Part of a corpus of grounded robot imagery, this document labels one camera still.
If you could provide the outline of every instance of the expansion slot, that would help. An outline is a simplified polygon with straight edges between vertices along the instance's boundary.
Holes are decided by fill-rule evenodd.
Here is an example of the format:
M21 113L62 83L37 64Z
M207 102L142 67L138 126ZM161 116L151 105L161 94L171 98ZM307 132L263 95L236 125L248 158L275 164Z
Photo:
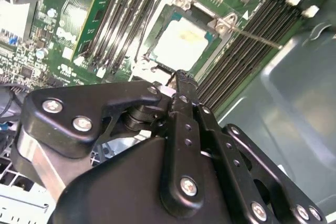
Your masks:
M101 19L106 12L109 2L109 0L92 0L90 11L82 28L74 55L82 54L88 50L97 34Z
M244 31L279 42L299 17L300 10L286 5L285 0L266 0ZM201 102L218 109L271 50L260 41L239 35L199 86Z

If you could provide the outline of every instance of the hole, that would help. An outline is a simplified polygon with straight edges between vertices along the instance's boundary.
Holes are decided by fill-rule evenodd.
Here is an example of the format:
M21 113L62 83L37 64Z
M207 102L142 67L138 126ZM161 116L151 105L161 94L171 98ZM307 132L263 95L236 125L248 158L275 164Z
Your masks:
M233 163L237 166L237 167L240 167L240 162L238 160L233 160Z
M104 152L105 155L110 153L109 149L107 149L106 147L103 148L103 152Z
M243 161L247 167L248 170L252 170L252 162L245 156L244 153L242 153L241 151L239 151L240 155L243 158Z
M13 185L22 188L24 191L30 191L34 185L34 182L28 178L18 176Z
M186 124L186 125L185 125L185 129L186 129L187 131L191 131L191 126L190 126L189 124Z
M270 198L270 193L269 190L267 189L267 187L264 185L263 182L261 182L258 179L254 179L253 180L254 184L256 185L259 194L261 195L261 198L263 200L263 202L265 203L265 205L268 207L269 210L271 210L271 212L273 212L273 214L276 213L274 212L274 209L272 207L272 202L271 202L271 198Z
M187 138L184 140L184 143L185 143L186 146L191 146L192 145L191 140L187 139Z

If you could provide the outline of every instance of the ram slot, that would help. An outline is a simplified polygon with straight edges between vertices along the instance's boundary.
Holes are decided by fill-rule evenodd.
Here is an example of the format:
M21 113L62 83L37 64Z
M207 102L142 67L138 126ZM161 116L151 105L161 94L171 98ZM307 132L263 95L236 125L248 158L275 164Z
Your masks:
M121 63L124 60L124 57L127 53L129 46L131 45L135 36L139 32L142 21L144 20L145 17L150 15L151 10L154 9L152 8L154 5L154 2L155 0L148 0L146 3L144 3L143 8L139 10L139 15L137 15L136 19L133 21L134 26L132 27L131 31L128 33L125 39L125 44L121 48L121 51L118 53L118 56L116 57L115 61L111 62L108 66L109 72L111 74L115 74L116 71L119 69Z
M116 39L118 39L118 33L121 29L122 24L124 24L125 20L127 19L128 13L131 11L131 7L134 4L135 0L122 0L119 8L117 9L113 22L110 24L106 36L104 38L104 42L102 43L101 47L95 52L92 56L92 63L97 64L98 67L104 65L106 61L109 59L107 58L107 51Z
M88 48L87 55L95 56L98 50L102 48L109 27L118 18L118 14L122 8L122 1L123 0L110 0L104 18L98 28L97 35L95 36L93 43Z
M260 23L262 22L263 18L267 18L267 15L274 8L275 5L276 2L273 2L272 0L266 0L266 2L261 6L259 11L254 15L252 20L250 20L250 22L247 24L244 30L255 34L256 29L260 26ZM260 18L260 16L257 16L258 14L266 14L266 15ZM212 84L217 85L217 83L220 82L220 77L218 76L218 73L228 64L230 64L231 59L235 57L236 52L239 51L240 46L243 46L244 42L247 39L249 38L243 35L238 35L238 37L233 41L233 43L230 45L230 47L227 49L224 55L220 58L219 62L215 65L215 67L211 70L211 72L199 86L198 95L200 97L205 96L205 92L207 92L208 86Z
M281 20L282 22L287 22L289 19L292 19L292 16L288 15L285 19L279 20ZM288 27L291 27L294 23L294 20L285 23L286 27L284 27L284 30L287 31ZM278 34L278 30L272 30L271 32L273 33L272 39L277 40L279 36L275 37L274 33ZM225 87L223 87L220 91L221 95L219 97L216 97L215 99L208 100L208 103L212 104L213 106L218 104L217 106L214 106L214 109L216 109L221 104L221 102L224 102L225 99L228 98L229 94L231 94L235 90L235 88L238 87L242 83L242 81L253 72L253 70L262 62L264 56L272 50L272 48L265 46L260 42L254 44L252 48L253 50L251 50L250 53L252 57L244 59L239 64L239 67L235 69L235 71L230 75L231 78L226 80Z
M298 20L300 12L284 0L266 0L245 31L278 42ZM216 110L253 73L271 47L239 35L198 89L201 102Z
M139 10L142 8L143 3L147 0L138 0L129 9L125 21L120 25L120 30L117 33L117 37L114 41L110 41L108 48L109 50L105 52L104 57L109 59L108 66L114 64L116 61L116 56L118 54L118 49L122 48L125 43L125 36L129 33L130 27L133 25L133 20L140 16Z

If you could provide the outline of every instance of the black bracket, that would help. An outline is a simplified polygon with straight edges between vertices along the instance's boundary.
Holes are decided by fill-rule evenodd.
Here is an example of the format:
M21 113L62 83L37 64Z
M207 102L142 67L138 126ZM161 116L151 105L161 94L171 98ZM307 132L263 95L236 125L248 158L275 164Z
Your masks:
M163 208L164 214L150 211L151 220L155 219L155 223L160 223L158 216L174 218L175 222L180 218L189 218L193 220L192 223L204 223L209 215L202 210L206 208L210 212L209 209L218 205L223 206L220 214L215 209L218 219L224 216L232 223L326 223L321 210L241 129L235 125L221 129L213 113L199 103L197 83L191 76L178 71L167 85L176 90L172 97L163 95L158 88L145 81L37 90L27 96L22 112L22 128L30 137L67 158L87 156L95 143L121 136L135 136L140 130L152 132L151 139L77 177L60 198L63 199L60 202L67 202L67 207L60 206L58 209L67 211L68 206L74 206L81 209L78 212L93 216L93 212L101 208L98 207L99 203L96 207L91 201L99 201L97 195L103 194L102 190L106 189L99 185L111 185L124 176L139 179L139 176L133 178L124 167L129 169L141 163L142 166L136 169L144 171L144 181L146 179L147 182L139 183L141 186L135 192L132 192L132 187L125 192L118 189L113 192L125 198L126 195L134 198L133 193L141 195L146 202L150 202L149 208L154 204L153 200L161 199L158 211ZM62 109L58 113L46 111L43 104L47 100L57 101ZM92 124L89 130L79 131L74 127L74 119L79 116ZM142 155L147 153L145 148L150 149L150 153L155 150L153 156L157 162L162 162L155 173L146 170ZM210 163L212 168L212 164L201 152L211 157L215 175L204 172L204 167L209 167ZM157 187L152 180L159 181ZM215 193L218 191L215 187L220 188L218 190L222 195ZM69 203L71 191L76 191L75 204ZM211 197L207 198L206 192L210 191ZM82 199L78 197L90 199L90 203L85 201L78 204ZM108 198L107 204L118 205L115 200ZM321 220L309 209L315 209ZM104 212L104 218L111 216L113 219L114 214L118 213L108 209Z

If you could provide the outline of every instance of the capacitor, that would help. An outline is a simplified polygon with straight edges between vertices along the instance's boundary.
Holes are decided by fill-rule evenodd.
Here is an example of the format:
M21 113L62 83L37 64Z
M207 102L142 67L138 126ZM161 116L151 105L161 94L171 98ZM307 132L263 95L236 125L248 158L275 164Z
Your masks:
M49 53L48 50L43 48L43 49L37 50L35 55L36 55L37 59L42 60L42 59L44 59L44 57L46 57L48 55L48 53Z
M48 17L50 17L50 18L55 18L56 17L56 10L55 9L53 9L53 8L51 8L51 9L49 9L48 11L47 11L47 15L48 15Z

